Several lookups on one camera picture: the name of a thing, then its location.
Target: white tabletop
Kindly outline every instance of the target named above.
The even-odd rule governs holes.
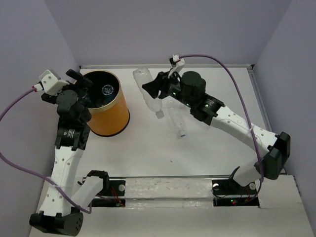
[[[130,111],[130,123],[121,134],[104,138],[92,132],[77,175],[105,170],[110,176],[228,175],[255,158],[255,152],[216,128],[197,121],[182,110],[187,136],[178,139],[168,117],[157,119],[134,81],[132,69],[110,69],[119,78]],[[155,78],[160,71],[150,69]],[[231,68],[252,122],[265,127],[246,68]],[[206,80],[206,92],[244,117],[234,85],[222,68],[186,68]]]

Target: wall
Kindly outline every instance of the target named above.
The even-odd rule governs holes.
[[[61,76],[77,64],[43,0],[0,4],[0,111],[39,81],[46,69]],[[53,165],[57,114],[33,93],[0,124],[0,150],[11,161],[49,175]],[[43,181],[0,160],[0,232],[26,237]]]
[[[113,65],[167,64],[172,53],[253,64],[291,1],[45,2],[80,65]]]
[[[316,1],[293,0],[260,56],[255,74],[275,132],[291,135],[288,170],[297,178],[316,234]]]

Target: orange bin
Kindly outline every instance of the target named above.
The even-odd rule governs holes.
[[[92,114],[88,125],[91,130],[103,137],[121,133],[127,127],[130,115],[119,79],[113,73],[102,70],[84,76],[93,82],[88,90]]]

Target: transparent bottle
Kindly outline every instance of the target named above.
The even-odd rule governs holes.
[[[176,130],[179,137],[185,137],[186,132],[184,131],[184,120],[179,111],[179,106],[174,99],[169,99],[166,102],[168,114],[170,116],[172,126]]]
[[[143,98],[146,102],[146,105],[148,106],[148,108],[156,113],[156,116],[158,119],[163,118],[164,114],[162,111],[162,101],[158,98],[154,99],[152,98],[147,91],[145,91],[142,88],[143,84],[146,84],[148,82],[153,81],[153,77],[150,73],[150,71],[147,68],[139,68],[135,71],[133,71],[133,76],[134,79],[136,81],[136,84],[139,88],[139,90],[141,91],[141,93],[143,94]]]

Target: bolt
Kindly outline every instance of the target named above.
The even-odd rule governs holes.
[[[125,185],[124,184],[119,185],[118,190],[120,192],[123,192],[125,190]]]
[[[256,189],[256,185],[255,185],[254,183],[250,183],[250,184],[249,184],[249,188],[250,188],[251,190],[255,190],[255,189]]]

